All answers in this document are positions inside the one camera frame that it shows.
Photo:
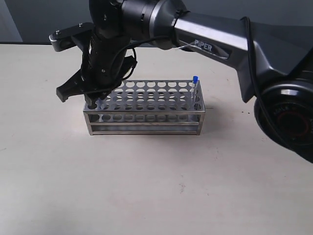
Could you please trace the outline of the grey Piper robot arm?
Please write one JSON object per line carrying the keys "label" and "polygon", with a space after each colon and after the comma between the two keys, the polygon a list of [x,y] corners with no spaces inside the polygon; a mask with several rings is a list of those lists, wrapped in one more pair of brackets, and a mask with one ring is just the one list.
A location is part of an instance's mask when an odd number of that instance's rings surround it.
{"label": "grey Piper robot arm", "polygon": [[91,0],[91,23],[56,31],[55,51],[78,47],[80,69],[56,94],[93,105],[128,79],[126,56],[142,44],[196,52],[236,70],[242,100],[255,98],[260,129],[278,145],[313,160],[313,29],[192,13],[180,0]]}

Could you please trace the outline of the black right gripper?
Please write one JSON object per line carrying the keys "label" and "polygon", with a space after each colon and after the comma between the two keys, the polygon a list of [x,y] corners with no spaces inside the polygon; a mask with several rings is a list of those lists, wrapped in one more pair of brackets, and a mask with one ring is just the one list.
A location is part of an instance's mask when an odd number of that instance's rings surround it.
{"label": "black right gripper", "polygon": [[97,108],[97,101],[104,100],[109,91],[128,78],[137,61],[135,56],[125,56],[130,44],[129,36],[105,38],[99,32],[91,34],[89,45],[83,52],[81,69],[68,81],[56,88],[56,95],[65,102],[71,96],[85,94],[89,109]]}

